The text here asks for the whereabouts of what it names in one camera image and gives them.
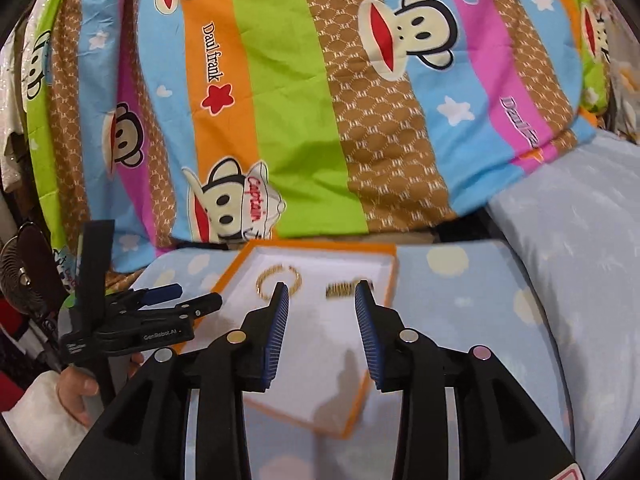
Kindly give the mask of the person's left hand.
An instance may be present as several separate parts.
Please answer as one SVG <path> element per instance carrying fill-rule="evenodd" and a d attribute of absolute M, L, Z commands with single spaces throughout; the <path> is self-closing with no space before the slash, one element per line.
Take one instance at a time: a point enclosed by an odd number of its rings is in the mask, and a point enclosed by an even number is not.
<path fill-rule="evenodd" d="M 81 426 L 90 428 L 96 421 L 90 404 L 101 402 L 100 387 L 96 378 L 70 365 L 60 374 L 55 391 L 62 408 Z"/>

